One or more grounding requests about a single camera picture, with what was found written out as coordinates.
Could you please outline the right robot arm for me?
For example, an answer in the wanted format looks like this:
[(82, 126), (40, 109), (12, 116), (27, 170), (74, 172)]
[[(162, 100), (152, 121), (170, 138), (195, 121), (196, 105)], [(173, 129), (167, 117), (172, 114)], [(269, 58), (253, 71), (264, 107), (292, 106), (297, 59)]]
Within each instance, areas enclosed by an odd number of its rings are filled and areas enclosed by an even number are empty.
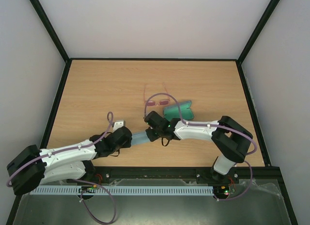
[(252, 134), (229, 116), (211, 122), (192, 122), (181, 118), (169, 121), (152, 111), (144, 117), (144, 121), (149, 125), (146, 134), (152, 142), (159, 138), (167, 142), (185, 139), (212, 141), (221, 152), (209, 174), (215, 182), (223, 182), (235, 164), (244, 162), (253, 141)]

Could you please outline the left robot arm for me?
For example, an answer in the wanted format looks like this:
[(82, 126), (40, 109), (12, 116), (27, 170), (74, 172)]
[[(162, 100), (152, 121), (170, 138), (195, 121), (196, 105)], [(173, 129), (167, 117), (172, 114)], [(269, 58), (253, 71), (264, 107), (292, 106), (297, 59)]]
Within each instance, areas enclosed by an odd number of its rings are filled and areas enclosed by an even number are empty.
[(7, 165), (6, 185), (15, 195), (24, 195), (52, 181), (84, 178), (86, 169), (93, 167), (89, 161), (129, 148), (131, 140), (132, 133), (123, 126), (66, 147), (39, 149), (30, 145)]

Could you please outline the pink sunglasses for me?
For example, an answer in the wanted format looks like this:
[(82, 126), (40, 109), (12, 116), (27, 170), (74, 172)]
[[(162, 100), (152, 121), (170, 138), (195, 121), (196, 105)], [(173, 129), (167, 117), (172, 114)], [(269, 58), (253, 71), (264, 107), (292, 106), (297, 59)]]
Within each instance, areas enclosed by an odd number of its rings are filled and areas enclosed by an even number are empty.
[[(148, 101), (148, 99), (157, 93), (165, 93), (154, 96)], [(168, 93), (165, 83), (146, 83), (143, 90), (144, 104), (150, 107), (154, 106), (166, 106), (170, 103), (170, 97), (166, 94)]]

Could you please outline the blue cleaning cloth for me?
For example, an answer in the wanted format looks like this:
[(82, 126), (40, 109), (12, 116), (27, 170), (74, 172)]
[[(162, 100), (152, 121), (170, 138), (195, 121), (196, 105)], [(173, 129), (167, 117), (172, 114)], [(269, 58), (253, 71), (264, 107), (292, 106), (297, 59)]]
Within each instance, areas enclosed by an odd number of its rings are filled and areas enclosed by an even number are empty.
[(132, 134), (131, 146), (150, 142), (145, 131)]

